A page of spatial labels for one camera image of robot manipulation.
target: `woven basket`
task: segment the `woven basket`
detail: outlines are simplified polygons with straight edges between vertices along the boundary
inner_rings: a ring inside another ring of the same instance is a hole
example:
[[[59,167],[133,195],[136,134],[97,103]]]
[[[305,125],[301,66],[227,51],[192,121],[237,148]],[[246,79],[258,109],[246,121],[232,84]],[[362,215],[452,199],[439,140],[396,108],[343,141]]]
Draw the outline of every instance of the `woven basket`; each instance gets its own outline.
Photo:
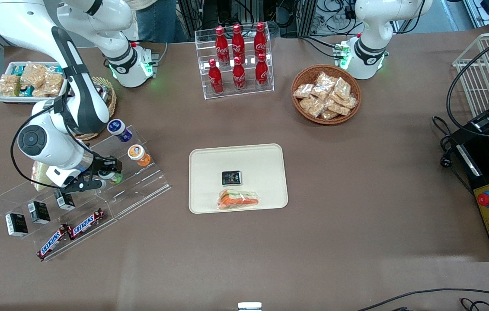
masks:
[[[108,91],[110,91],[110,94],[108,95],[108,102],[106,103],[106,106],[108,106],[108,112],[110,112],[110,118],[112,118],[115,112],[115,103],[117,99],[117,96],[115,95],[115,91],[114,91],[114,86],[112,86],[110,81],[102,77],[92,77],[92,80],[95,83],[100,83],[108,87]],[[98,133],[75,135],[75,137],[79,138],[80,140],[90,140],[96,136],[98,136]]]
[[[347,116],[337,116],[334,117],[333,119],[330,120],[323,120],[322,118],[315,118],[314,116],[308,114],[307,112],[304,111],[304,109],[300,106],[299,100],[292,96],[292,94],[298,89],[298,87],[302,84],[306,83],[316,83],[317,75],[321,71],[325,71],[325,73],[329,76],[333,77],[341,77],[343,78],[346,82],[350,84],[351,91],[350,93],[354,95],[354,97],[358,100],[358,104],[353,108],[350,112],[349,115]],[[359,85],[357,81],[346,71],[343,69],[340,69],[339,67],[333,66],[333,65],[325,65],[325,64],[320,64],[320,65],[313,65],[310,66],[298,73],[296,77],[294,78],[294,81],[292,81],[292,88],[291,88],[291,97],[292,97],[292,102],[294,103],[294,107],[302,116],[307,118],[310,121],[313,121],[317,124],[323,124],[323,125],[335,125],[335,124],[340,124],[342,122],[345,122],[349,118],[352,118],[356,112],[359,110],[359,106],[361,106],[361,91],[359,90]]]

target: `coca-cola bottle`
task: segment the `coca-cola bottle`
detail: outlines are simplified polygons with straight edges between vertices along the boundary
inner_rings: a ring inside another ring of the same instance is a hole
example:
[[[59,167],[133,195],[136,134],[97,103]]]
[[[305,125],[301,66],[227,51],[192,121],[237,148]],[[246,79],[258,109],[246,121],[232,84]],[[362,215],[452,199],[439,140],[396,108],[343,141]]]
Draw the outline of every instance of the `coca-cola bottle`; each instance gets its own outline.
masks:
[[[268,88],[268,65],[265,63],[265,53],[260,53],[256,64],[256,89],[266,88]]]
[[[221,71],[215,65],[215,59],[209,59],[210,69],[208,76],[210,77],[211,88],[213,89],[213,94],[220,95],[223,93],[223,81],[221,80]]]
[[[256,59],[260,53],[265,53],[265,44],[268,41],[265,37],[265,24],[262,22],[258,22],[256,25],[256,37],[254,37],[254,54],[256,55]]]
[[[233,39],[231,40],[233,45],[233,57],[240,57],[240,61],[244,61],[244,38],[240,33],[240,25],[233,25]]]
[[[233,82],[237,93],[244,92],[246,89],[246,79],[244,77],[244,68],[240,57],[235,57],[235,67],[233,67]]]
[[[227,39],[225,39],[223,27],[215,27],[215,33],[217,34],[217,37],[215,38],[215,51],[217,52],[217,58],[219,59],[219,66],[228,67],[230,65],[229,45],[227,44]]]

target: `brown tabletop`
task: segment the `brown tabletop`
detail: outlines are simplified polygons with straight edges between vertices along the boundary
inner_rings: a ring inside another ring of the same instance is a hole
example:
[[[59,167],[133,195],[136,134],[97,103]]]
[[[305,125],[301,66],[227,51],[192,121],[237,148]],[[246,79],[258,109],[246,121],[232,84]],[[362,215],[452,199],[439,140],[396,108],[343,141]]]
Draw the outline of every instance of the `brown tabletop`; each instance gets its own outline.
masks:
[[[239,301],[355,310],[416,289],[489,289],[484,226],[471,195],[440,167],[430,120],[445,115],[450,63],[483,31],[395,36],[383,69],[359,82],[361,110],[336,127],[294,110],[294,76],[330,62],[297,39],[274,40],[274,92],[209,101],[193,44],[170,45],[158,78],[136,89],[114,81],[98,49],[82,49],[92,75],[115,85],[115,116],[137,126],[173,188],[48,263],[8,236],[0,217],[0,310],[235,310]],[[7,63],[15,60],[49,58],[7,48]],[[454,110],[467,116],[462,97]],[[9,145],[30,110],[0,102],[0,194],[23,182]],[[282,146],[285,208],[189,211],[191,151],[263,143]],[[489,301],[438,293],[379,310],[460,310],[459,297]]]

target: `orange bottle cap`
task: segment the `orange bottle cap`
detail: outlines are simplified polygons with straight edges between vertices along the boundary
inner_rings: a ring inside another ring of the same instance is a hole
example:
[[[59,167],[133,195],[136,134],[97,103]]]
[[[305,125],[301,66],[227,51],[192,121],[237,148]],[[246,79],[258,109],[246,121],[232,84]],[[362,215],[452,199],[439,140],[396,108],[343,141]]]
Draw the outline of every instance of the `orange bottle cap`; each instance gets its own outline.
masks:
[[[142,146],[139,144],[134,144],[133,146],[129,147],[129,150],[127,150],[127,155],[131,158],[131,160],[140,160],[145,155],[144,148],[142,148]]]

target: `person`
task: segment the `person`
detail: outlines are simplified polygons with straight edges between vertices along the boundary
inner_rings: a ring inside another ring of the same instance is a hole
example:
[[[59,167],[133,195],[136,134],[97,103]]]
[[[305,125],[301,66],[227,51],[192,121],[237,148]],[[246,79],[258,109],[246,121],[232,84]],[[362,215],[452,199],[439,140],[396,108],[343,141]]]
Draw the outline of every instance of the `person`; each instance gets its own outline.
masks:
[[[125,0],[136,12],[139,40],[158,43],[187,42],[177,18],[176,0]]]

